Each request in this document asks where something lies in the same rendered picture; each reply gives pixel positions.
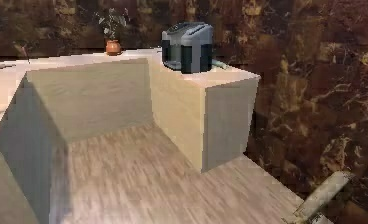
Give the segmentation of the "grey coffee machine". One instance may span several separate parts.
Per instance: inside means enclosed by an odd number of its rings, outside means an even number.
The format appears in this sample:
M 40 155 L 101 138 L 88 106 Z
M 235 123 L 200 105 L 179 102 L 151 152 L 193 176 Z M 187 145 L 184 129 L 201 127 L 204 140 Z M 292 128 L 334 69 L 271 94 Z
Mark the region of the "grey coffee machine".
M 213 27 L 205 22 L 177 23 L 161 35 L 163 65 L 182 74 L 209 71 L 213 59 Z

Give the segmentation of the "pale teal cloth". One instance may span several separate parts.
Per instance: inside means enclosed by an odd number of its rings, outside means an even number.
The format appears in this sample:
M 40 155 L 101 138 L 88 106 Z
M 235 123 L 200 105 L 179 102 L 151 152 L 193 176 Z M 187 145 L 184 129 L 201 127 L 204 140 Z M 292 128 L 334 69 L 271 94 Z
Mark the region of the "pale teal cloth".
M 227 70 L 230 66 L 224 62 L 218 61 L 216 59 L 212 59 L 212 68 L 220 68 L 223 70 Z

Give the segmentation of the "beige kitchen counter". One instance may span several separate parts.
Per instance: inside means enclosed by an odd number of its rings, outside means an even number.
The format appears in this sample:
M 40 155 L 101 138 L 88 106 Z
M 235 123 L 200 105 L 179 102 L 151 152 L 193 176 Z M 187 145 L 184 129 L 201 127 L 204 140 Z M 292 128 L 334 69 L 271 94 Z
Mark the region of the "beige kitchen counter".
M 39 223 L 56 224 L 68 143 L 154 122 L 206 172 L 245 149 L 259 79 L 172 71 L 158 48 L 0 62 L 0 152 Z

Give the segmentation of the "house plant in clay pot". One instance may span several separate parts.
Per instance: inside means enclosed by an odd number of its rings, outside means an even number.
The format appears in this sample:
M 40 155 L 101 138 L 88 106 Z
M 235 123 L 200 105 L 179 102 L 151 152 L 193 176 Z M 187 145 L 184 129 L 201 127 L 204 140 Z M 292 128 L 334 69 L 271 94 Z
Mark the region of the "house plant in clay pot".
M 118 39 L 118 28 L 127 26 L 127 15 L 119 14 L 115 8 L 109 8 L 103 15 L 98 16 L 98 24 L 105 36 L 106 54 L 109 56 L 120 54 L 121 46 Z

